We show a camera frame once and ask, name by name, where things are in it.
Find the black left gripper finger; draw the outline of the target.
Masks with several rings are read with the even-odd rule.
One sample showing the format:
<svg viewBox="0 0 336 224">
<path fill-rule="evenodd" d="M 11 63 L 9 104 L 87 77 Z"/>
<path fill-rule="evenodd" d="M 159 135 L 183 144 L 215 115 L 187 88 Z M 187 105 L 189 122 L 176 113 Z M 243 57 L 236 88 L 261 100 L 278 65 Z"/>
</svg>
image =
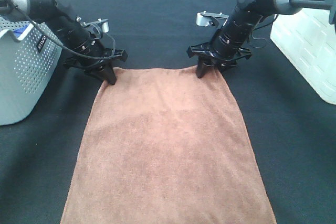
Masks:
<svg viewBox="0 0 336 224">
<path fill-rule="evenodd" d="M 114 73 L 113 67 L 110 65 L 105 65 L 102 71 L 103 77 L 105 81 L 110 85 L 115 85 L 117 78 L 116 74 Z"/>
<path fill-rule="evenodd" d="M 101 81 L 107 81 L 107 77 L 106 77 L 106 73 L 105 73 L 105 69 L 93 69 L 93 70 L 88 70 L 88 75 L 93 77 L 93 78 L 96 78 L 98 80 L 101 80 Z"/>
</svg>

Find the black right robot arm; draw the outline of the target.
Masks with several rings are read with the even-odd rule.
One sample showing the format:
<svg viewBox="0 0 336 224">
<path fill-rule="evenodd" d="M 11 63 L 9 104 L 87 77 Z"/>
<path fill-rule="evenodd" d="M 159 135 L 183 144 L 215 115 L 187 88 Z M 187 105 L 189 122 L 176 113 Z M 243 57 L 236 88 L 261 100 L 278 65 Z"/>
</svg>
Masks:
<svg viewBox="0 0 336 224">
<path fill-rule="evenodd" d="M 329 24 L 335 25 L 335 0 L 237 0 L 230 15 L 199 12 L 199 26 L 216 26 L 209 42 L 189 46 L 189 57 L 198 57 L 196 75 L 202 78 L 210 67 L 229 69 L 241 58 L 249 59 L 252 53 L 242 47 L 253 30 L 271 15 L 293 15 L 303 8 L 324 9 L 330 12 Z"/>
</svg>

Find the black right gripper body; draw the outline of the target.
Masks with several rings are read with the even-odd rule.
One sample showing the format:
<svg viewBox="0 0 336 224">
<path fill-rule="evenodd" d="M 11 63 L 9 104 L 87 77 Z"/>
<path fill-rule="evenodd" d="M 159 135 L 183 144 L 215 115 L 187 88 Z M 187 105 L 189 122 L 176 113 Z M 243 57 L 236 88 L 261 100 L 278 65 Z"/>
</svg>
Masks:
<svg viewBox="0 0 336 224">
<path fill-rule="evenodd" d="M 195 46 L 189 46 L 187 49 L 187 55 L 191 58 L 194 56 L 202 57 L 207 60 L 208 68 L 216 67 L 217 64 L 230 64 L 233 67 L 237 66 L 237 61 L 239 59 L 249 59 L 252 56 L 252 52 L 247 48 L 239 48 L 232 55 L 227 53 L 216 52 L 210 44 L 202 43 Z"/>
</svg>

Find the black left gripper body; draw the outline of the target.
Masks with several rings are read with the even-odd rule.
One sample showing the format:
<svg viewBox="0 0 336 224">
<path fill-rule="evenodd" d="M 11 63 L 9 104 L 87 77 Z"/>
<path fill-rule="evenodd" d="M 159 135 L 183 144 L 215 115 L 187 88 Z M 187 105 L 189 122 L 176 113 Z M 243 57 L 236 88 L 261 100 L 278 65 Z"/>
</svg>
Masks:
<svg viewBox="0 0 336 224">
<path fill-rule="evenodd" d="M 112 62 L 115 60 L 121 60 L 125 62 L 128 58 L 128 54 L 125 50 L 119 49 L 106 49 L 102 57 L 93 57 L 89 55 L 73 55 L 67 58 L 63 66 L 66 69 L 77 68 L 83 70 L 86 74 L 90 75 L 93 71 L 103 70 L 106 67 L 113 69 Z"/>
</svg>

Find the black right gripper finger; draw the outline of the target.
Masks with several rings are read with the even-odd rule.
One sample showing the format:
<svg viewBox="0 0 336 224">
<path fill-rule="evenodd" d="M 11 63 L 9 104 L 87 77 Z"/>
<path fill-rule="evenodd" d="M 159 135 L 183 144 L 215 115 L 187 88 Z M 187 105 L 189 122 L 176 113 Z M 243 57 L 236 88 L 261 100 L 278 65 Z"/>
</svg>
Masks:
<svg viewBox="0 0 336 224">
<path fill-rule="evenodd" d="M 196 67 L 196 76 L 200 79 L 208 70 L 207 60 L 202 57 L 198 57 L 197 67 Z"/>
<path fill-rule="evenodd" d="M 217 64 L 216 67 L 218 71 L 222 73 L 228 69 L 231 69 L 233 65 L 230 65 L 230 64 L 226 65 L 226 64 L 221 63 L 221 64 Z"/>
</svg>

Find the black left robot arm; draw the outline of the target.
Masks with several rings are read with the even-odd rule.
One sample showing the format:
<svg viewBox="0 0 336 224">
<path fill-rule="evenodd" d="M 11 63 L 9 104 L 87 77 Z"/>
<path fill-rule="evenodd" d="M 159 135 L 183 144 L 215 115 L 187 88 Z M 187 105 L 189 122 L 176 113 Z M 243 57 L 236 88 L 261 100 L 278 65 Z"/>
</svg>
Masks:
<svg viewBox="0 0 336 224">
<path fill-rule="evenodd" d="M 125 50 L 117 50 L 107 19 L 85 23 L 70 0 L 1 0 L 1 15 L 11 22 L 29 21 L 41 33 L 44 23 L 57 37 L 53 42 L 71 53 L 64 66 L 114 85 L 113 61 L 126 61 Z"/>
</svg>

